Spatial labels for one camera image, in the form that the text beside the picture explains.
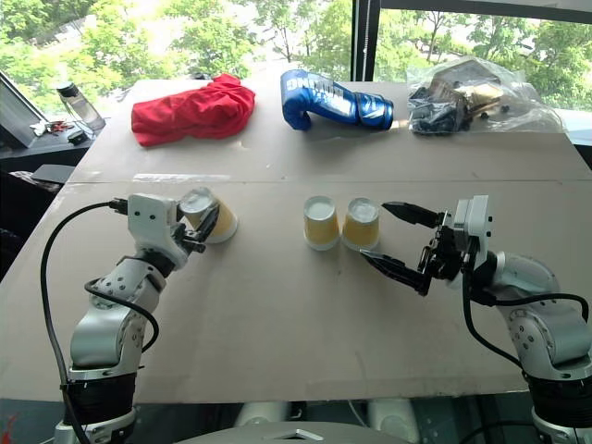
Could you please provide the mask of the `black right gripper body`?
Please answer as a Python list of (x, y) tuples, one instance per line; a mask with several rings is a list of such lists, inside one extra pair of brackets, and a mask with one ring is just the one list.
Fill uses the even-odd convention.
[(457, 249), (451, 214), (440, 213), (434, 237), (422, 250), (417, 270), (430, 278), (453, 281), (461, 269), (462, 254)]

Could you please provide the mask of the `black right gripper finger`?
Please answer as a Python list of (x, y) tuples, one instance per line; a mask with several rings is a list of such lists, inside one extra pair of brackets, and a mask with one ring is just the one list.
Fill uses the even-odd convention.
[(368, 264), (385, 277), (414, 289), (421, 296), (427, 295), (431, 283), (429, 275), (411, 269), (403, 261), (383, 253), (361, 250), (360, 254)]
[(440, 225), (440, 213), (405, 202), (387, 202), (381, 204), (393, 216), (412, 225), (436, 228)]

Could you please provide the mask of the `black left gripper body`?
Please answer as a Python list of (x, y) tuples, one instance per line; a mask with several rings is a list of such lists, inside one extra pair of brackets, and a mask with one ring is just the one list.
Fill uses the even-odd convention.
[(206, 246), (202, 241), (198, 241), (197, 235), (197, 232), (187, 229), (184, 223), (178, 223), (172, 231), (174, 242), (187, 255), (205, 251)]

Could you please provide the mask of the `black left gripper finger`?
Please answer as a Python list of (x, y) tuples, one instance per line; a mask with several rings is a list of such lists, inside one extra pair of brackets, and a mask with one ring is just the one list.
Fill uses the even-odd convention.
[(194, 203), (194, 218), (197, 223), (195, 239), (205, 243), (214, 230), (219, 215), (219, 203), (212, 198), (197, 198)]

